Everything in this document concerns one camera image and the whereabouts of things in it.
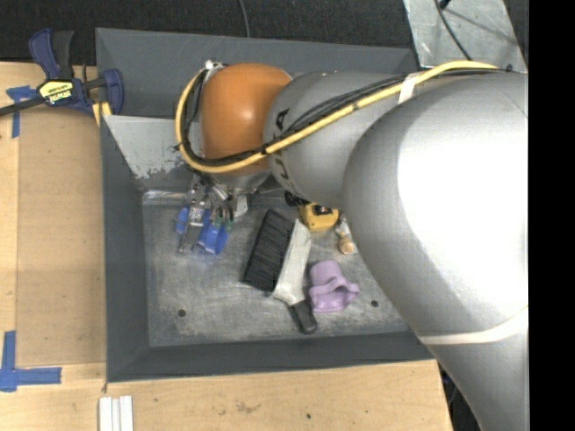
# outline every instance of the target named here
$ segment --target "black handle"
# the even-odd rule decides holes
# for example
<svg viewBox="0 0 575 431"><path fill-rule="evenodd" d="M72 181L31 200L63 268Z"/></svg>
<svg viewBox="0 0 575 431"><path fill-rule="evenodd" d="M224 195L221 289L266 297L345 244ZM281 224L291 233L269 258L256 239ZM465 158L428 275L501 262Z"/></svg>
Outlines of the black handle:
<svg viewBox="0 0 575 431"><path fill-rule="evenodd" d="M317 321L312 312L312 307L306 300L302 300L289 308L295 314L299 322L299 329L304 334L313 334L317 330Z"/></svg>

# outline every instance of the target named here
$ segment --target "white tape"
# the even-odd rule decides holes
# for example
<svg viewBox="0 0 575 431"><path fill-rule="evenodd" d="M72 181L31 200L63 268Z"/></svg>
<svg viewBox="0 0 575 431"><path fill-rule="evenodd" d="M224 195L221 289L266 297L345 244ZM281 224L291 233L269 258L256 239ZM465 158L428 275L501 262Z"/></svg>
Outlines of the white tape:
<svg viewBox="0 0 575 431"><path fill-rule="evenodd" d="M492 343L525 332L529 327L529 307L526 306L515 316L494 328L481 332L468 332L465 334L431 335L419 337L425 345L467 345L476 343Z"/></svg>
<svg viewBox="0 0 575 431"><path fill-rule="evenodd" d="M99 431L134 431L134 410L131 396L98 400Z"/></svg>
<svg viewBox="0 0 575 431"><path fill-rule="evenodd" d="M410 99L413 95L413 88L415 88L415 79L418 77L419 73L409 74L405 77L402 84L402 90L399 92L399 101L398 104L401 104L408 99Z"/></svg>

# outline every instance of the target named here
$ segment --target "blue tape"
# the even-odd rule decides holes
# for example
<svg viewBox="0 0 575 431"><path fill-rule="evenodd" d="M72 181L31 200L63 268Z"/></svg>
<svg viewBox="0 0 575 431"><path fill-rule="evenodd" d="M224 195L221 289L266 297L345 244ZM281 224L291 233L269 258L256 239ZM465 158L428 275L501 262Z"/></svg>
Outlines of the blue tape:
<svg viewBox="0 0 575 431"><path fill-rule="evenodd" d="M16 369L16 331L4 333L2 368L0 368L0 391L14 392L20 385L59 384L62 367L41 367L37 369Z"/></svg>
<svg viewBox="0 0 575 431"><path fill-rule="evenodd" d="M33 99L38 96L35 89L30 88L30 86L18 86L16 88L8 88L6 90L8 97L14 101L14 103L20 102L22 99ZM12 139L15 139L20 135L20 112L16 111L12 117Z"/></svg>

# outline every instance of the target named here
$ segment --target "yellow cable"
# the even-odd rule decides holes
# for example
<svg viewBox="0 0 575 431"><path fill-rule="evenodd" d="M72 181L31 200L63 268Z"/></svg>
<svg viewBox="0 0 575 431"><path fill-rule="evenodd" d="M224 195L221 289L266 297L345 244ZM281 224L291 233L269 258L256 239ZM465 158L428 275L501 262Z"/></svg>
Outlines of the yellow cable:
<svg viewBox="0 0 575 431"><path fill-rule="evenodd" d="M463 61L463 60L462 61L452 61L452 62L447 62L445 64L441 64L440 66L433 67L430 70L426 70L426 71L419 73L415 79L415 84L417 85L417 84L422 84L424 82L427 82L430 78L433 78L434 76L443 74L444 72L449 71L449 70L456 70L456 69L496 69L496 68L497 68L496 66L492 66L490 64L484 64L483 62ZM403 86L403 84L397 84L395 86L390 86L389 88L385 88L384 90L382 90L380 92L375 92L373 94L370 94L369 96L367 96L363 99L360 99L351 105L348 105L342 109L339 109L339 110L333 112L331 115L328 115L327 117L320 119L319 121L316 121L315 123L302 129L301 131L293 134L292 136L285 137L284 139L280 140L279 142L276 142L275 144L269 145L268 147L266 147L265 154L262 154L262 153L253 154L251 156L244 158L243 160L240 160L240 161L234 162L234 163L225 164L223 166L208 166L206 164L196 163L186 153L185 148L182 147L183 146L182 142L183 142L184 136L181 134L181 127L180 127L181 116L183 114L184 104L185 104L186 100L188 100L188 96L190 95L190 91L193 88L194 84L196 83L196 80L200 74L201 74L201 72L198 73L196 76L194 76L190 80L190 82L188 83L188 85L183 90L183 92L180 96L180 100L178 101L178 107L177 107L176 116L175 116L175 134L176 134L177 141L180 142L178 147L180 149L180 152L181 152L185 162L187 164L189 164L192 168L194 168L198 171L212 172L212 173L235 171L235 170L244 168L245 166L249 166L250 164L256 163L259 160L265 158L267 155L274 154L275 152L287 147L288 145L292 145L295 142L298 142L301 139L312 135L314 132L319 131L322 128L325 128L328 125L331 125L331 123L337 121L338 119L342 119L343 117L348 116L350 113L354 112L355 110L363 109L364 107L367 107L368 105L371 105L374 102L381 101L382 99L385 99L389 96L392 96L392 95L400 92L402 89L402 86Z"/></svg>

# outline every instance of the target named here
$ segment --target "yellow clamp label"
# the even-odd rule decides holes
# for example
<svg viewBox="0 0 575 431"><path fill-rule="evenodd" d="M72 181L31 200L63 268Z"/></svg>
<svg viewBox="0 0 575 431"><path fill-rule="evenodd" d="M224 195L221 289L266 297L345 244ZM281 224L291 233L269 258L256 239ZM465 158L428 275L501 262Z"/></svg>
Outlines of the yellow clamp label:
<svg viewBox="0 0 575 431"><path fill-rule="evenodd" d="M54 105L58 101L70 99L73 90L74 84L72 82L50 81L38 89L38 94Z"/></svg>

